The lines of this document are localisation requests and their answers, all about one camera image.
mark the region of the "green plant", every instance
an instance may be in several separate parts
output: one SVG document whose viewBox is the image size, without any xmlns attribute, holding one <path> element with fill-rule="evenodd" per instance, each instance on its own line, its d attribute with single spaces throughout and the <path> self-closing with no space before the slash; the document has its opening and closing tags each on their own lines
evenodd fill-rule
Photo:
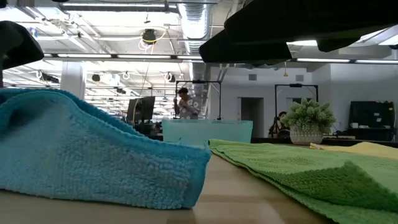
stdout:
<svg viewBox="0 0 398 224">
<path fill-rule="evenodd" d="M 318 126 L 322 133 L 329 133 L 330 128 L 336 122 L 329 104 L 319 103 L 302 98 L 301 104 L 294 102 L 290 111 L 282 118 L 281 122 L 286 127 L 296 126 L 298 128 Z"/>
</svg>

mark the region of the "exposed ductwork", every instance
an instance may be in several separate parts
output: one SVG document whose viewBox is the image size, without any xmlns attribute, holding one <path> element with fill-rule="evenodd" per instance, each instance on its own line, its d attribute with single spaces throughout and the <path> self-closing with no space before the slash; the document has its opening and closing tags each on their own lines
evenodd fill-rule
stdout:
<svg viewBox="0 0 398 224">
<path fill-rule="evenodd" d="M 210 8 L 211 4 L 178 4 L 182 20 L 181 28 L 185 39 L 193 41 L 185 42 L 185 49 L 189 55 L 198 55 L 199 47 L 209 38 Z M 210 81 L 210 66 L 205 63 L 190 63 L 191 80 Z M 201 105 L 204 108 L 207 100 L 209 85 L 194 84 L 193 93 L 201 98 Z"/>
</svg>

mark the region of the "table surface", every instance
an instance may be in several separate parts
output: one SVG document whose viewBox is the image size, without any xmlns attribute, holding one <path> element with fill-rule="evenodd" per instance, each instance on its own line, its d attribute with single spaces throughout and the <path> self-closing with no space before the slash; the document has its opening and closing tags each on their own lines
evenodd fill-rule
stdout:
<svg viewBox="0 0 398 224">
<path fill-rule="evenodd" d="M 191 210 L 149 210 L 110 203 L 51 200 L 0 191 L 0 223 L 214 224 L 333 223 L 247 170 L 213 155 Z"/>
</svg>

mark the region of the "microfiber towel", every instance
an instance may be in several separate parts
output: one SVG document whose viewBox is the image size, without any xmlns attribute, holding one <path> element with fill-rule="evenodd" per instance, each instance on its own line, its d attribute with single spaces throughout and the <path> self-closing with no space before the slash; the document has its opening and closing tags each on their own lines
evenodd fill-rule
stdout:
<svg viewBox="0 0 398 224">
<path fill-rule="evenodd" d="M 368 155 L 368 156 L 377 156 L 377 157 L 398 160 L 398 149 L 389 146 L 382 146 L 380 144 L 374 144 L 371 142 L 361 142 L 354 146 L 348 146 L 348 147 L 322 146 L 311 143 L 311 148 L 323 149 L 328 151 L 355 153 L 355 154 Z"/>
<path fill-rule="evenodd" d="M 398 223 L 398 162 L 272 144 L 210 140 L 213 153 L 338 223 Z"/>
<path fill-rule="evenodd" d="M 209 150 L 153 141 L 60 90 L 0 90 L 0 189 L 191 208 Z"/>
</svg>

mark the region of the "translucent container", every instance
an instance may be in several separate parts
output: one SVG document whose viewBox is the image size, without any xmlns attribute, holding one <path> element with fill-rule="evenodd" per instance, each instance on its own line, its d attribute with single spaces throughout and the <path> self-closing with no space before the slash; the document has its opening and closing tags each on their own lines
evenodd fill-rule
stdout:
<svg viewBox="0 0 398 224">
<path fill-rule="evenodd" d="M 251 142 L 252 121 L 164 119 L 163 141 L 205 147 L 209 139 Z"/>
</svg>

